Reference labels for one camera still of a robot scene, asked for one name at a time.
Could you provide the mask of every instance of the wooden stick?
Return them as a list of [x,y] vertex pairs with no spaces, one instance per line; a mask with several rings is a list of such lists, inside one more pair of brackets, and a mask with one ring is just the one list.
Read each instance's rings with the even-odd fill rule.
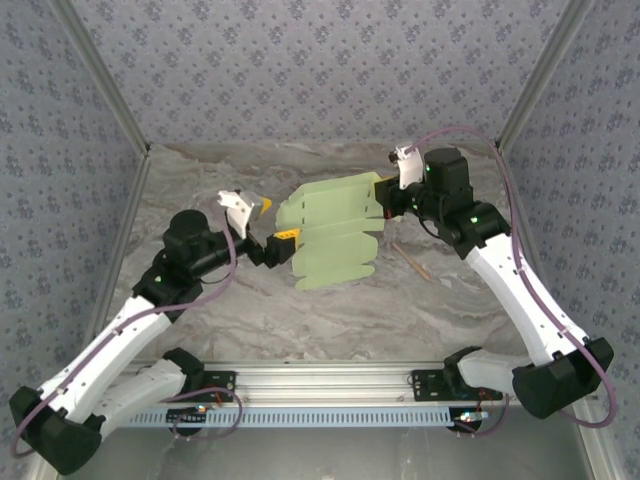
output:
[[424,278],[427,281],[431,280],[431,275],[429,275],[429,272],[427,272],[424,268],[422,268],[422,265],[420,265],[418,262],[416,262],[411,255],[409,255],[407,252],[405,252],[400,247],[400,245],[398,245],[396,242],[393,242],[393,248],[395,248],[396,251],[400,255],[402,255],[402,257],[407,261],[407,263],[409,263],[409,265],[411,265],[411,267],[413,267],[413,269],[416,272],[418,272],[422,278]]

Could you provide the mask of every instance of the marble surface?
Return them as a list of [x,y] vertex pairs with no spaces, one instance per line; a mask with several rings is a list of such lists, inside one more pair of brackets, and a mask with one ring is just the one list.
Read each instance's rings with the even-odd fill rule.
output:
[[[285,200],[299,185],[336,176],[396,173],[383,144],[154,146],[151,168],[126,248],[110,316],[162,248],[179,210],[212,209],[221,189],[250,189]],[[479,149],[464,150],[478,199],[508,208],[497,168]],[[252,231],[274,229],[272,208]],[[525,352],[517,330],[481,278],[453,249],[426,235],[415,218],[387,222],[373,276],[301,292],[290,263],[268,270],[241,258],[236,277],[212,304],[182,315],[141,353],[160,357],[180,346],[203,360],[441,360],[469,345]],[[425,281],[392,247],[398,242],[431,274]],[[207,280],[221,278],[223,269]],[[215,286],[205,287],[205,292]]]

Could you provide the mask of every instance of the enclosure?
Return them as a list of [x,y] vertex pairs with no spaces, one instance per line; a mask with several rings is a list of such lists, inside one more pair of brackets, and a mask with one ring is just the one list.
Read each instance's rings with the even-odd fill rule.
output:
[[[505,478],[640,476],[628,409],[640,375],[640,6],[8,0],[1,8],[0,477],[57,478],[37,456],[9,458],[9,398],[64,368],[118,314],[178,211],[201,210],[218,230],[218,192],[256,192],[273,201],[251,223],[264,241],[301,185],[397,175],[391,150],[448,125],[496,142],[517,186],[529,263],[577,324],[613,346],[612,426],[536,420],[517,400],[492,437],[409,420],[462,407],[415,402],[412,371],[441,368],[470,345],[526,349],[485,281],[405,215],[369,233],[375,271],[353,281],[301,290],[291,261],[268,269],[239,258],[224,295],[185,312],[118,379],[181,347],[208,370],[236,372],[256,415],[386,419],[267,415],[227,439],[184,444],[148,420],[159,408],[150,406],[69,478],[215,470],[219,478],[453,479],[496,468]],[[509,218],[492,145],[454,133],[420,150],[450,146],[468,160],[475,198]],[[214,285],[205,292],[226,268],[206,277]],[[600,419],[606,392],[574,407]]]

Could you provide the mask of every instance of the blue floral wallpaper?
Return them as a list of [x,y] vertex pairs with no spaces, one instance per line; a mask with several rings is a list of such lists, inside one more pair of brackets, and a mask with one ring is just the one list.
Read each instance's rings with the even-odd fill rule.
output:
[[497,135],[566,0],[75,0],[152,143]]
[[640,478],[640,4],[596,2],[509,159],[553,293],[616,357]]
[[138,160],[44,0],[0,2],[0,478],[7,402],[77,353]]

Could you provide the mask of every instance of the purple cable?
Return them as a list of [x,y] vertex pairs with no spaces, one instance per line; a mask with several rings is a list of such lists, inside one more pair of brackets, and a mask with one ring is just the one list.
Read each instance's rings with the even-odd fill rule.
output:
[[182,415],[179,415],[178,418],[176,418],[176,420],[173,422],[173,427],[171,428],[171,431],[175,435],[176,439],[185,440],[187,442],[191,442],[191,441],[208,442],[209,440],[219,440],[221,438],[228,437],[229,435],[231,435],[233,432],[236,431],[236,429],[238,428],[238,425],[240,425],[240,422],[242,421],[242,412],[244,408],[242,407],[242,401],[240,400],[240,397],[238,396],[238,394],[233,390],[229,390],[228,388],[223,388],[223,387],[203,388],[201,390],[194,390],[193,392],[182,393],[180,395],[176,395],[175,397],[167,398],[163,400],[163,402],[177,402],[179,400],[186,400],[187,398],[195,397],[196,395],[202,395],[205,393],[216,393],[216,392],[230,395],[238,404],[238,415],[236,416],[236,419],[233,422],[233,424],[229,428],[224,430],[222,433],[219,433],[217,435],[208,435],[206,437],[187,437],[185,435],[180,435],[178,433],[178,424],[184,417],[188,415],[184,413]]
[[615,387],[613,386],[613,383],[611,383],[611,380],[607,376],[607,373],[600,366],[598,361],[593,357],[593,355],[591,355],[591,352],[589,352],[589,350],[587,350],[586,347],[582,345],[578,341],[578,339],[576,339],[576,337],[574,337],[570,332],[565,331],[565,326],[562,324],[562,322],[558,318],[556,318],[553,312],[544,303],[544,300],[540,298],[535,288],[533,288],[533,285],[531,284],[531,281],[527,276],[526,270],[522,268],[522,257],[520,256],[522,254],[522,249],[520,246],[521,245],[520,237],[518,235],[519,233],[518,230],[520,228],[520,217],[518,215],[518,211],[516,208],[515,193],[514,193],[513,185],[511,184],[511,180],[509,179],[509,175],[507,174],[507,167],[505,165],[504,159],[502,158],[502,155],[500,155],[500,152],[496,148],[495,144],[491,140],[489,140],[489,138],[486,137],[482,132],[480,132],[479,130],[476,130],[475,128],[456,125],[451,127],[440,128],[439,130],[436,130],[435,132],[432,132],[429,135],[426,135],[425,137],[416,141],[409,148],[407,148],[405,150],[405,153],[411,153],[417,150],[418,147],[420,147],[421,145],[427,143],[429,140],[449,132],[471,133],[472,135],[475,135],[476,137],[481,138],[491,148],[491,151],[496,157],[498,168],[500,169],[500,173],[502,175],[502,178],[504,180],[506,190],[507,190],[507,197],[509,200],[509,211],[511,215],[511,248],[513,250],[513,258],[515,259],[516,267],[520,272],[520,278],[522,279],[522,283],[524,284],[525,288],[527,289],[527,291],[529,292],[533,300],[536,302],[538,307],[540,307],[540,309],[549,318],[551,323],[553,323],[553,325],[558,329],[558,331],[562,332],[562,334],[565,337],[567,337],[567,340],[569,340],[573,344],[573,346],[576,347],[576,349],[587,359],[589,364],[593,367],[593,369],[596,371],[596,373],[602,380],[602,383],[604,384],[604,387],[607,390],[607,395],[609,397],[609,413],[604,418],[604,420],[600,422],[591,423],[585,420],[580,420],[564,411],[561,411],[560,413],[565,417],[573,420],[574,422],[576,422],[578,425],[582,427],[604,428],[610,425],[611,422],[613,422],[613,419],[615,418],[616,414],[618,413],[618,401],[616,397],[616,390],[615,390]]
[[495,432],[504,423],[504,419],[507,418],[508,409],[509,409],[509,395],[505,394],[502,415],[500,415],[500,418],[495,423],[495,425],[486,429],[483,432],[476,432],[473,428],[471,428],[469,425],[465,425],[463,422],[453,422],[453,423],[460,428],[464,428],[465,430],[468,430],[472,437],[486,437],[487,435],[490,435],[493,432]]
[[[151,315],[154,313],[175,312],[177,310],[187,310],[189,308],[199,307],[201,305],[204,305],[205,303],[216,300],[218,297],[220,297],[220,295],[224,293],[224,291],[229,287],[229,285],[233,281],[233,276],[236,271],[237,257],[236,257],[235,244],[231,237],[231,232],[229,231],[227,220],[224,217],[224,215],[222,215],[222,218],[219,220],[222,223],[222,233],[224,234],[224,238],[227,241],[227,245],[229,247],[229,273],[228,273],[228,276],[224,279],[224,281],[220,284],[218,289],[215,292],[205,297],[194,300],[193,302],[181,303],[179,305],[167,305],[165,307],[150,308],[143,312],[136,313],[135,315],[132,315],[131,317],[126,319],[124,322],[122,322],[122,324],[118,327],[118,330],[115,331],[116,335],[119,334],[119,332],[127,328],[132,323],[140,320],[141,318],[146,317],[147,315]],[[95,356],[98,355],[98,353],[100,353],[102,349],[104,349],[104,347],[106,347],[116,335],[108,336],[104,340],[102,340],[102,342],[100,342],[93,350],[91,350],[91,352],[87,354],[87,356],[80,363],[78,363],[78,365],[69,373],[67,378],[65,378],[60,383],[60,385],[58,385],[56,390],[53,391],[49,396],[47,396],[47,398],[42,400],[38,405],[36,405],[36,407],[33,410],[31,410],[31,412],[29,412],[29,414],[24,418],[24,420],[20,422],[20,425],[18,425],[18,428],[16,429],[16,433],[13,435],[13,438],[11,439],[10,454],[13,458],[24,458],[33,453],[32,449],[24,452],[18,452],[18,441],[20,440],[20,437],[22,437],[22,434],[24,433],[27,426],[33,421],[33,419],[42,410],[45,409],[47,405],[49,405],[49,403],[51,403],[51,401],[54,398],[58,396],[59,391],[64,391],[67,388],[67,386],[71,382],[73,382],[73,380],[78,376],[78,374],[82,371],[82,369],[86,367],[89,364],[89,362],[91,362],[91,360],[93,360]]]

